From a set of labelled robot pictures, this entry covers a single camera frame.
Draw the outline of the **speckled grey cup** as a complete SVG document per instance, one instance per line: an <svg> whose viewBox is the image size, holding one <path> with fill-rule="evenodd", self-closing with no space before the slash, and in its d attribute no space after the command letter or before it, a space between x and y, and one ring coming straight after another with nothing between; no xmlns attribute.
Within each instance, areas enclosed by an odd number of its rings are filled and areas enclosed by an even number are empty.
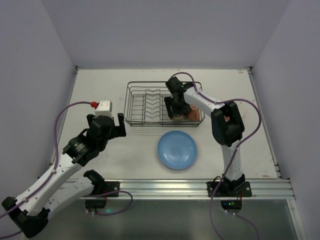
<svg viewBox="0 0 320 240"><path fill-rule="evenodd" d="M183 121L185 119L183 114L174 114L172 117L173 121Z"/></svg>

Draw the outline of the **pink cup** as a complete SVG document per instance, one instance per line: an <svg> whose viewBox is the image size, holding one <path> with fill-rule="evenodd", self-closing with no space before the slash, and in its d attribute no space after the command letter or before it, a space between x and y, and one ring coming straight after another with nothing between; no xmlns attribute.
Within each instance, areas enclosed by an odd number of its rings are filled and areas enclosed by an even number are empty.
<svg viewBox="0 0 320 240"><path fill-rule="evenodd" d="M187 118L191 121L199 122L200 121L200 111L199 109L194 105L189 105L191 111L187 115Z"/></svg>

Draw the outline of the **blue plate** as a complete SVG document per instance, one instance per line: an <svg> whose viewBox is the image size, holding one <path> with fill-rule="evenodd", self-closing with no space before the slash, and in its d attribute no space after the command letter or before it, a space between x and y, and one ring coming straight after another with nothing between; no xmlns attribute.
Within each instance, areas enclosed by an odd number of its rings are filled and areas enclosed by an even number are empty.
<svg viewBox="0 0 320 240"><path fill-rule="evenodd" d="M197 160L198 148L194 139L184 131L173 130L165 133L157 143L160 162L172 170L185 170Z"/></svg>

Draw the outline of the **orange white bowl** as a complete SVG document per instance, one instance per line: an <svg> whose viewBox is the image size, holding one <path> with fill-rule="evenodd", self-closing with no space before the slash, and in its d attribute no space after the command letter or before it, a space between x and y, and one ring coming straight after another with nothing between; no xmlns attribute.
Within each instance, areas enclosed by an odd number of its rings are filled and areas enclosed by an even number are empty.
<svg viewBox="0 0 320 240"><path fill-rule="evenodd" d="M238 107L240 116L243 117L245 115L245 109L244 109L243 105L239 101L236 101L235 103Z"/></svg>

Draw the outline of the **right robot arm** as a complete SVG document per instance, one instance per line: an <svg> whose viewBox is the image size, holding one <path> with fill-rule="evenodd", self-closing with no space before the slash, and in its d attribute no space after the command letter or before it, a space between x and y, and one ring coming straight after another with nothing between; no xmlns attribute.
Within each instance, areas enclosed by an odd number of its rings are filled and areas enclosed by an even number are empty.
<svg viewBox="0 0 320 240"><path fill-rule="evenodd" d="M233 101L221 103L197 90L194 82L182 83L175 76L165 85L171 94L170 97L164 98L169 118L190 114L191 106L210 117L212 135L221 146L224 164L223 180L218 190L227 194L234 192L246 180L240 150L237 147L243 137L245 126L237 104Z"/></svg>

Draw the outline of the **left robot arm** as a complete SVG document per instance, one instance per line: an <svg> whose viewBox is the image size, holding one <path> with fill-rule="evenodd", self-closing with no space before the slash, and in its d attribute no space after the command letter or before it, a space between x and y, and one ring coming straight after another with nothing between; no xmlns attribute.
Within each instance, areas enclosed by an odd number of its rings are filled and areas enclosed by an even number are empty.
<svg viewBox="0 0 320 240"><path fill-rule="evenodd" d="M104 178L95 170L88 170L71 186L62 185L89 161L104 151L109 140L126 136L124 115L117 115L119 125L107 115L87 116L89 127L72 138L55 162L32 186L16 197L7 197L3 208L11 220L27 237L38 235L54 213L81 197L103 197Z"/></svg>

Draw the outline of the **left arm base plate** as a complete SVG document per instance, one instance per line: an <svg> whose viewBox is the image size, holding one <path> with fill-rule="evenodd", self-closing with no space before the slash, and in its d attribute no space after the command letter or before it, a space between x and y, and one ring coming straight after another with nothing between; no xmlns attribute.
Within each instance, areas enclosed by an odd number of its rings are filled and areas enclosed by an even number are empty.
<svg viewBox="0 0 320 240"><path fill-rule="evenodd" d="M94 185L88 197L116 198L119 196L119 181L101 181Z"/></svg>

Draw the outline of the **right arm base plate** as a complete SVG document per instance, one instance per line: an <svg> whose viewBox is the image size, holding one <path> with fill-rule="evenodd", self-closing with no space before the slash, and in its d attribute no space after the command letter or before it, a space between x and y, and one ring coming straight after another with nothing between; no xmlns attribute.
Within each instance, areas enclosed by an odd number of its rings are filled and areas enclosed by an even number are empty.
<svg viewBox="0 0 320 240"><path fill-rule="evenodd" d="M216 187L219 185L220 179L215 179L206 182L206 190L208 197L212 197ZM228 181L226 178L221 182L214 197L216 198L237 198L237 197L252 197L251 185L248 181L241 182L238 186L235 183Z"/></svg>

